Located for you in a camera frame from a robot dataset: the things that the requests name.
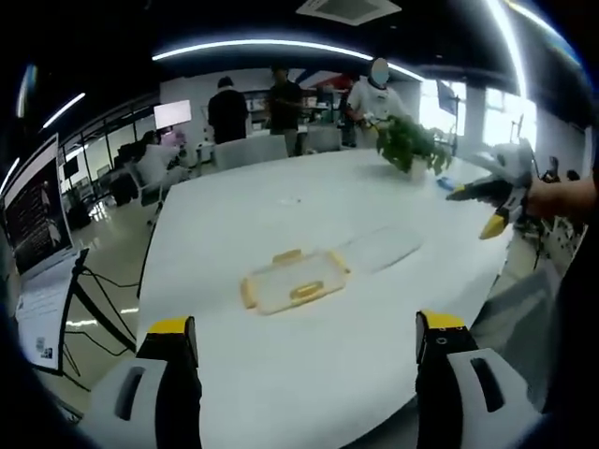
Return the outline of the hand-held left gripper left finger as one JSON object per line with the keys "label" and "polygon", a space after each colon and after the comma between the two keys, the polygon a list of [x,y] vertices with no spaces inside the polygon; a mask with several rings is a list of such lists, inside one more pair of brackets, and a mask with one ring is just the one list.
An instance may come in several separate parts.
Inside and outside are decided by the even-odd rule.
{"label": "hand-held left gripper left finger", "polygon": [[97,448],[199,448],[197,370],[195,319],[153,324],[136,355],[93,388],[86,436]]}

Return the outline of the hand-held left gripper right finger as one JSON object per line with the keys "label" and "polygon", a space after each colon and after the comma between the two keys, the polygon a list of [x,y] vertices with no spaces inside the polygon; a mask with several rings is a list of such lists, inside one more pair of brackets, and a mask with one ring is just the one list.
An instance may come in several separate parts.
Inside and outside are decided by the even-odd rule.
{"label": "hand-held left gripper right finger", "polygon": [[517,448],[541,420],[528,385],[458,316],[416,313],[418,448]]}

